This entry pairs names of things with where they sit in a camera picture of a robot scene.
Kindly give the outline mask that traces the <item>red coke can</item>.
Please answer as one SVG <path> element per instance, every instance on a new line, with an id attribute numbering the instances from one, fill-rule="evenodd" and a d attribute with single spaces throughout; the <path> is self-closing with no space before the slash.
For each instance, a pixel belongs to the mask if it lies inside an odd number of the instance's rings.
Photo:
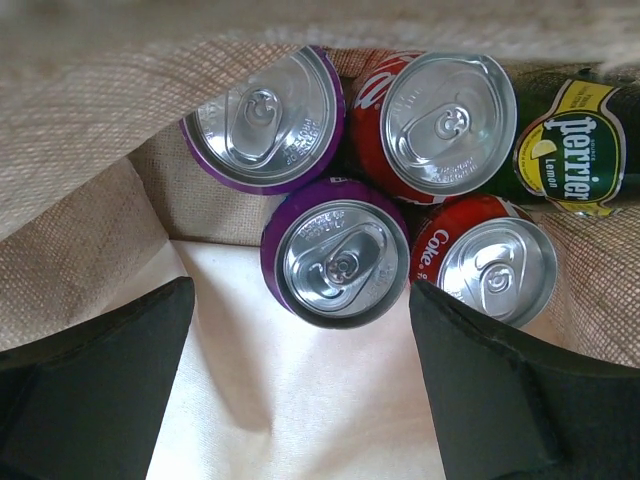
<path id="1" fill-rule="evenodd" d="M 547 306 L 558 274 L 546 233 L 521 207 L 489 194 L 456 197 L 421 221 L 409 281 L 427 281 L 515 328 Z"/>

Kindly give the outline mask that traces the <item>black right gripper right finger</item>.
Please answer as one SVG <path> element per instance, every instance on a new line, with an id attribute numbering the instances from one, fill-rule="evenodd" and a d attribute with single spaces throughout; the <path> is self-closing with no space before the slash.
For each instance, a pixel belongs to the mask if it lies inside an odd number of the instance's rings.
<path id="1" fill-rule="evenodd" d="M 639 372 L 554 346 L 430 283 L 409 299 L 449 479 L 635 479 Z"/>

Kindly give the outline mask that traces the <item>purple fanta can front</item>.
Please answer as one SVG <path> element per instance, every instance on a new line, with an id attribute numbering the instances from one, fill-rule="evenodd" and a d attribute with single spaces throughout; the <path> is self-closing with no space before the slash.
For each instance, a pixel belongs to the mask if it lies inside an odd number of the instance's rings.
<path id="1" fill-rule="evenodd" d="M 320 179 L 267 202 L 260 266 L 272 296 L 305 322 L 357 328 L 383 316 L 407 284 L 406 223 L 375 188 Z"/>

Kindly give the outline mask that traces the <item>pink patterned canvas bag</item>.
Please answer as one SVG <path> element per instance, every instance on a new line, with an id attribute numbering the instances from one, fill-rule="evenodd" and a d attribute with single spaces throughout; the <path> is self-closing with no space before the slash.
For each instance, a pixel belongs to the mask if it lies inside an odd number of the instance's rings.
<path id="1" fill-rule="evenodd" d="M 143 144 L 298 48 L 488 54 L 512 67 L 639 60 L 635 1 L 5 1 L 1 354 L 178 278 L 195 305 L 143 479 L 449 479 L 410 318 L 323 330 L 273 300 L 253 253 L 193 242 L 206 193 Z M 542 341 L 639 372 L 639 211 L 544 218 L 559 290 Z"/>

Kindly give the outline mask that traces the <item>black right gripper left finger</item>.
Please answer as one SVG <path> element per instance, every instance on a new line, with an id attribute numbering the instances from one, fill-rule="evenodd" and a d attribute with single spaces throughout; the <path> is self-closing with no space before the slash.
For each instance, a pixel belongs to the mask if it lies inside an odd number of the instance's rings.
<path id="1" fill-rule="evenodd" d="M 145 478 L 194 305 L 178 277 L 2 352 L 2 478 Z"/>

